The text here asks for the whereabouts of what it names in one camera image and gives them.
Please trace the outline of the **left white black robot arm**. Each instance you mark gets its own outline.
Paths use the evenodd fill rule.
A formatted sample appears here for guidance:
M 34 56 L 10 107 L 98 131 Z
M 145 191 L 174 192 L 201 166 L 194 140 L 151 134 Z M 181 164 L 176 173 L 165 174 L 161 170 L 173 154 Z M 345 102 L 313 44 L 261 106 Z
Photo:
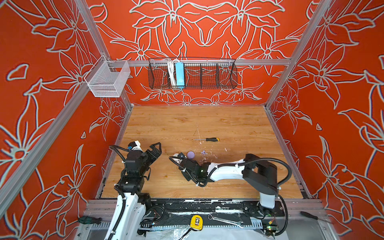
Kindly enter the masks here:
M 158 142 L 143 151 L 140 142 L 134 141 L 126 148 L 111 145 L 109 149 L 121 158 L 124 168 L 120 180 L 114 185 L 118 197 L 105 239 L 145 239 L 140 228 L 151 227 L 159 222 L 165 213 L 164 208 L 152 206 L 149 194 L 142 193 L 145 181 L 150 179 L 151 165 L 162 154 L 162 145 Z

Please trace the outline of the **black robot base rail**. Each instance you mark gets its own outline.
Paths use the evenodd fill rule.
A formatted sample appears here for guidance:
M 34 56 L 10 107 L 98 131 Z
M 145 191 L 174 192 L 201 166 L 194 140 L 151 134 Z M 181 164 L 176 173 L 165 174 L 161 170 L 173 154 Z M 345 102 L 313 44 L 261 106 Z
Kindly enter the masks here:
M 192 216 L 203 218 L 205 228 L 232 228 L 238 226 L 210 220 L 208 215 L 234 222 L 242 222 L 245 230 L 282 227 L 286 212 L 280 201 L 273 210 L 262 210 L 258 199 L 153 199 L 139 229 L 161 231 L 188 227 Z

